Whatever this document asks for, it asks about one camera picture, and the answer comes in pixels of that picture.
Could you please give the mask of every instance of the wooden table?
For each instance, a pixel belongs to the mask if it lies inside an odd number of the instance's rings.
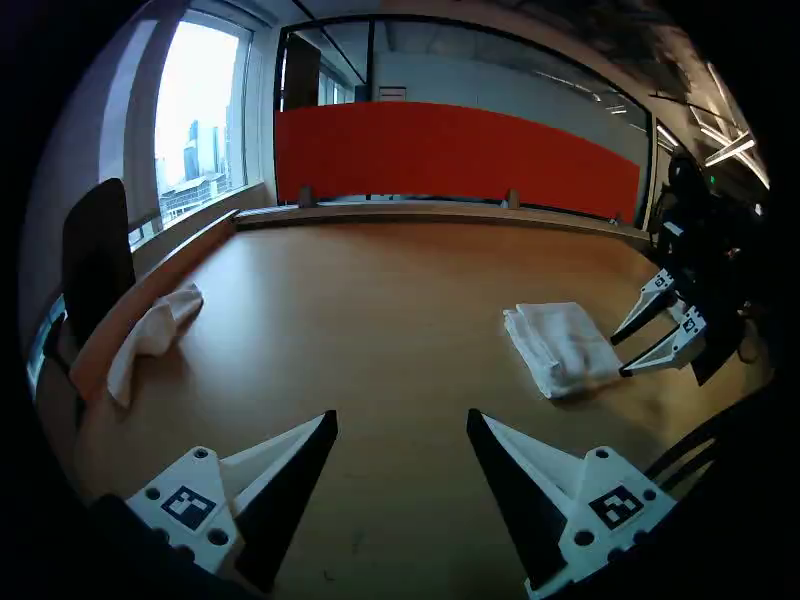
[[[202,444],[237,452],[336,409],[340,433],[279,572],[276,598],[524,598],[525,576],[465,432],[477,407],[582,455],[644,468],[759,387],[735,357],[546,400],[503,328],[517,303],[576,301],[610,335],[655,272],[616,239],[452,223],[239,232],[186,278],[205,305],[133,407],[87,419],[85,493],[127,496]],[[664,317],[618,353],[666,332]]]

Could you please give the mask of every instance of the red panel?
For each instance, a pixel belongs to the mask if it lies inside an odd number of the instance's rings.
[[[444,104],[372,102],[275,114],[281,202],[420,194],[503,198],[631,223],[639,167],[582,138],[518,117]]]

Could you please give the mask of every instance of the chair backrest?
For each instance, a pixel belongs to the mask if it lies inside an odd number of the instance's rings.
[[[125,188],[109,179],[81,198],[64,222],[61,283],[78,347],[135,282]]]

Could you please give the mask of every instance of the ceiling light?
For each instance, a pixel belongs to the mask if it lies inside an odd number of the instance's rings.
[[[714,130],[713,128],[709,127],[708,125],[701,125],[700,131],[705,133],[708,137],[712,138],[713,140],[717,141],[722,146],[729,146],[731,140],[726,138],[722,135],[719,131]],[[747,154],[737,154],[736,160],[742,162],[748,169],[750,169],[756,177],[764,184],[764,187],[769,189],[769,177],[767,177],[766,173],[761,170],[755,161],[750,158]]]
[[[667,138],[667,141],[668,141],[670,144],[672,144],[673,146],[680,146],[680,144],[678,143],[678,141],[677,141],[677,140],[676,140],[674,137],[672,137],[672,135],[670,135],[670,134],[669,134],[669,132],[667,132],[667,130],[666,130],[666,129],[664,129],[663,127],[661,127],[661,125],[656,125],[656,129],[658,130],[658,132],[659,132],[661,135],[663,135],[665,138]]]
[[[736,156],[737,154],[741,154],[745,150],[749,150],[750,148],[752,148],[755,145],[756,145],[756,141],[755,140],[749,140],[749,141],[745,142],[744,144],[742,144],[741,146],[739,146],[738,148],[734,148],[733,150],[730,150],[728,152],[723,152],[722,154],[720,154],[716,158],[710,158],[709,157],[709,159],[706,160],[706,166],[710,167],[711,165],[715,165],[718,162],[722,162],[726,158],[730,158],[731,156]]]
[[[711,129],[710,127],[708,127],[706,125],[701,125],[700,126],[700,131],[705,133],[711,139],[716,140],[717,142],[719,142],[723,146],[727,146],[728,144],[731,143],[731,141],[728,138],[726,138],[724,135],[722,135],[719,131]]]

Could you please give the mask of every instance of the white towel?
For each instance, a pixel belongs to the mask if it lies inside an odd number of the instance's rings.
[[[139,354],[160,356],[167,351],[178,328],[203,305],[203,295],[195,284],[168,294],[155,304],[120,346],[108,372],[108,391],[123,408],[130,406],[133,365]]]
[[[575,302],[517,304],[503,314],[514,345],[548,398],[619,377],[622,363],[614,349]]]

